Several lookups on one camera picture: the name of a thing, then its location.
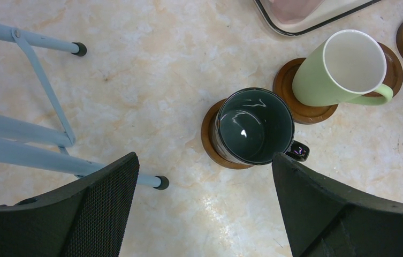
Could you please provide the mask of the cream mug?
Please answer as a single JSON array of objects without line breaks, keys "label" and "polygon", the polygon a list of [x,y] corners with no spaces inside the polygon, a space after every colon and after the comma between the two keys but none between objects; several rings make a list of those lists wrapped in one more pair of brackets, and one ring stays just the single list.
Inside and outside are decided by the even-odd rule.
[{"label": "cream mug", "polygon": [[387,63],[370,35],[345,29],[332,34],[299,66],[292,90],[304,105],[323,107],[344,102],[382,105],[393,99],[383,83]]}]

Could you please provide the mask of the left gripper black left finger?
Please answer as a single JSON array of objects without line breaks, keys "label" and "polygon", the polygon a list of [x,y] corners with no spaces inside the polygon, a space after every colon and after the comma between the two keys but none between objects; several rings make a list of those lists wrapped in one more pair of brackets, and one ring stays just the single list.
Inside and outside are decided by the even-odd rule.
[{"label": "left gripper black left finger", "polygon": [[131,152],[55,190],[0,205],[0,256],[118,256],[139,167]]}]

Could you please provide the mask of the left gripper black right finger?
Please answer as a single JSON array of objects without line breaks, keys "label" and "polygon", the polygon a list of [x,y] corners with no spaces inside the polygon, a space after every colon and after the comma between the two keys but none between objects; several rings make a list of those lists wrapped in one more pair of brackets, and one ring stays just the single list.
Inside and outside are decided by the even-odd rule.
[{"label": "left gripper black right finger", "polygon": [[403,203],[357,190],[285,154],[272,172],[293,256],[403,256]]}]

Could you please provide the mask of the dark green mug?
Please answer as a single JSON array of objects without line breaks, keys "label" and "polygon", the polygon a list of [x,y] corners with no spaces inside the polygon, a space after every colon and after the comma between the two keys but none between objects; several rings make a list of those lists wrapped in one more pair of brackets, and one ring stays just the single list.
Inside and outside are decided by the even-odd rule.
[{"label": "dark green mug", "polygon": [[267,165],[277,153],[304,162],[310,153],[294,140],[295,121],[287,104],[264,88],[244,88],[226,98],[210,135],[218,155],[235,164]]}]

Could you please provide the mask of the pink mug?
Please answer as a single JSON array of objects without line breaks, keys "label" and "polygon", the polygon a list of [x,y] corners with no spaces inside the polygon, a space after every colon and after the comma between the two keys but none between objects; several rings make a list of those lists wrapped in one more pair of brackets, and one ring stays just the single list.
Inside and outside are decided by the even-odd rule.
[{"label": "pink mug", "polygon": [[324,0],[269,1],[273,15],[284,24],[295,24],[313,13]]}]

